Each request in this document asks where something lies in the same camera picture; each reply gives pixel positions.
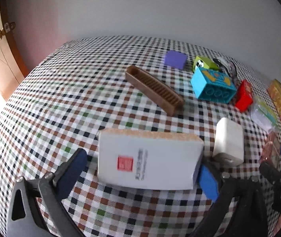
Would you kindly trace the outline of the red toy brick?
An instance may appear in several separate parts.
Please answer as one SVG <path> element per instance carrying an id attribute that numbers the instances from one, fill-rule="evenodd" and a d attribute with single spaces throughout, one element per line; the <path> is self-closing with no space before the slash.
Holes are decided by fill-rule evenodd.
<path id="1" fill-rule="evenodd" d="M 240 112 L 245 112 L 253 103 L 253 89 L 250 82 L 244 79 L 236 93 L 235 107 Z"/>

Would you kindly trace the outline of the black and white small object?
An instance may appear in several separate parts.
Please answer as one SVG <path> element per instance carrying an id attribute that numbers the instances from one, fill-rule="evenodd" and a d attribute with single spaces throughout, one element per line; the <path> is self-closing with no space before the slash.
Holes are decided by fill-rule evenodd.
<path id="1" fill-rule="evenodd" d="M 218 65 L 220 72 L 226 73 L 235 84 L 238 82 L 237 69 L 232 61 L 226 60 L 223 57 L 216 57 L 212 60 Z"/>

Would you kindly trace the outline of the white power adapter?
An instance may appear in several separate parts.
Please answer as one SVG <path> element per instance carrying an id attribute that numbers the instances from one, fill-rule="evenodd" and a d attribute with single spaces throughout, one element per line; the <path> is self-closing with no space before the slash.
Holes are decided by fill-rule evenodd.
<path id="1" fill-rule="evenodd" d="M 244 131 L 240 124 L 226 117 L 218 121 L 212 157 L 227 167 L 244 163 Z"/>

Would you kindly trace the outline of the checkered tablecloth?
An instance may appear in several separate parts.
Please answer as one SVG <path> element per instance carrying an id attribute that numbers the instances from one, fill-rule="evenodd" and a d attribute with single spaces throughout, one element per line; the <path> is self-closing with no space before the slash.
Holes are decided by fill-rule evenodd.
<path id="1" fill-rule="evenodd" d="M 170 50 L 188 56 L 184 69 L 164 64 Z M 87 151 L 87 167 L 63 204 L 86 236 L 188 236 L 193 231 L 211 207 L 199 187 L 159 192 L 98 182 L 97 134 L 104 128 L 194 133 L 210 156 L 217 122 L 227 117 L 243 127 L 245 138 L 244 163 L 231 175 L 258 176 L 266 133 L 233 103 L 196 99 L 190 80 L 198 55 L 219 53 L 180 41 L 110 36 L 68 42 L 39 63 L 0 113 L 0 233 L 6 233 L 16 177 L 41 178 L 78 148 Z M 167 116 L 126 82 L 130 65 L 182 95 L 184 109 Z"/>

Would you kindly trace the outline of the pink card deck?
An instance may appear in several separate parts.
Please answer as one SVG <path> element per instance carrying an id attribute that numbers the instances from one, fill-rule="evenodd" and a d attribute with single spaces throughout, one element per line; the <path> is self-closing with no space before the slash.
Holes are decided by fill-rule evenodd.
<path id="1" fill-rule="evenodd" d="M 265 140 L 259 162 L 267 162 L 277 168 L 279 165 L 280 156 L 281 143 L 278 140 L 276 133 L 274 131 L 271 131 Z"/>

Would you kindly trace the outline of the colourful plastic packet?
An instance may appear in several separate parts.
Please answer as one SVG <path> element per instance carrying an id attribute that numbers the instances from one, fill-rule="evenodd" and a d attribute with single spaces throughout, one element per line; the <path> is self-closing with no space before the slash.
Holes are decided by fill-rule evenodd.
<path id="1" fill-rule="evenodd" d="M 251 120 L 266 133 L 278 132 L 278 119 L 274 111 L 259 96 L 254 96 L 250 108 Z"/>

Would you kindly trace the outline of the wooden door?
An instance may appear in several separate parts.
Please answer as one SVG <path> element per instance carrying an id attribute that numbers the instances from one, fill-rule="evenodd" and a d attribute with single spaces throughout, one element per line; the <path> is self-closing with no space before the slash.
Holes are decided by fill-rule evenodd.
<path id="1" fill-rule="evenodd" d="M 0 0 L 0 29 L 4 28 L 5 23 L 11 23 L 11 21 L 6 0 Z M 29 69 L 22 59 L 13 31 L 11 31 L 0 40 L 0 94 L 2 98 L 8 100 L 28 74 Z"/>

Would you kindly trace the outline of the green toy block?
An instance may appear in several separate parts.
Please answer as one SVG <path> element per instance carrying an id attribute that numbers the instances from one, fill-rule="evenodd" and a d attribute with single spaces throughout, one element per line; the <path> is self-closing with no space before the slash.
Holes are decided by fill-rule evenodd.
<path id="1" fill-rule="evenodd" d="M 192 71 L 195 72 L 198 67 L 214 71 L 220 70 L 219 66 L 212 59 L 203 56 L 196 56 L 192 65 Z"/>

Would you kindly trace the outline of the white box with red stamp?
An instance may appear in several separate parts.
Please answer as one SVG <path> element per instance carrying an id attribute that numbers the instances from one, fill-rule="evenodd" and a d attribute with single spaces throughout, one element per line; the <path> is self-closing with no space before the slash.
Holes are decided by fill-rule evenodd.
<path id="1" fill-rule="evenodd" d="M 108 128 L 98 136 L 97 177 L 128 188 L 190 190 L 203 151 L 203 140 L 192 133 Z"/>

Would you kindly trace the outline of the purple cube block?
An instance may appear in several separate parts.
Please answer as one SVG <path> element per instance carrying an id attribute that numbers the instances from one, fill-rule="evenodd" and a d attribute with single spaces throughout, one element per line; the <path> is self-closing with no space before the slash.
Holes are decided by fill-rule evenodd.
<path id="1" fill-rule="evenodd" d="M 188 56 L 178 51 L 170 50 L 166 53 L 164 64 L 179 70 L 184 69 Z"/>

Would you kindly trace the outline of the brown wooden comb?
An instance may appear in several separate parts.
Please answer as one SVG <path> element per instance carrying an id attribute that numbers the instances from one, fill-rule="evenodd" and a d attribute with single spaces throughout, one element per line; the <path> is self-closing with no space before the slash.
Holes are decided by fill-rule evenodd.
<path id="1" fill-rule="evenodd" d="M 139 67 L 127 67 L 125 79 L 155 102 L 168 116 L 175 116 L 184 106 L 184 98 L 181 95 Z"/>

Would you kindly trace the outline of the teal toy block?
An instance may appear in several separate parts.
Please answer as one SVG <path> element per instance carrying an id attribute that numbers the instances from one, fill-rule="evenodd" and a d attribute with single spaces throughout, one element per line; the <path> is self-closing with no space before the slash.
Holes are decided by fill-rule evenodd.
<path id="1" fill-rule="evenodd" d="M 190 82 L 195 97 L 199 100 L 227 104 L 237 92 L 227 74 L 203 67 L 195 69 Z"/>

